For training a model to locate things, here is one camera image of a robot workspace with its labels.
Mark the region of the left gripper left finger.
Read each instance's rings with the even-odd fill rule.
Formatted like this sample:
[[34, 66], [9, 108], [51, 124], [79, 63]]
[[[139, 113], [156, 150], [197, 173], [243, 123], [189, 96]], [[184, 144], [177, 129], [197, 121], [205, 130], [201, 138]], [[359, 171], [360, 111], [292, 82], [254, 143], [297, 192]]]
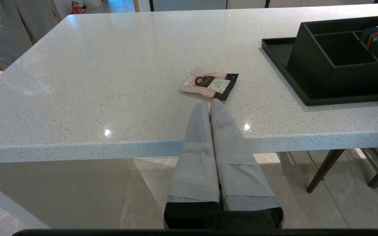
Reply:
[[171, 179], [163, 222], [166, 229], [200, 229], [220, 210], [220, 189], [207, 103], [193, 109]]

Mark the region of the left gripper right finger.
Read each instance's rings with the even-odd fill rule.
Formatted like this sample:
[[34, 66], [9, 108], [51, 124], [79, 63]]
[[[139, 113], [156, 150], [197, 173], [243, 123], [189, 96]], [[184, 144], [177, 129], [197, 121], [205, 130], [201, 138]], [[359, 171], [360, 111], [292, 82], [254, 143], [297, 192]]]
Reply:
[[269, 213], [276, 227], [283, 209], [226, 106], [214, 99], [210, 123], [219, 175], [221, 208], [247, 216]]

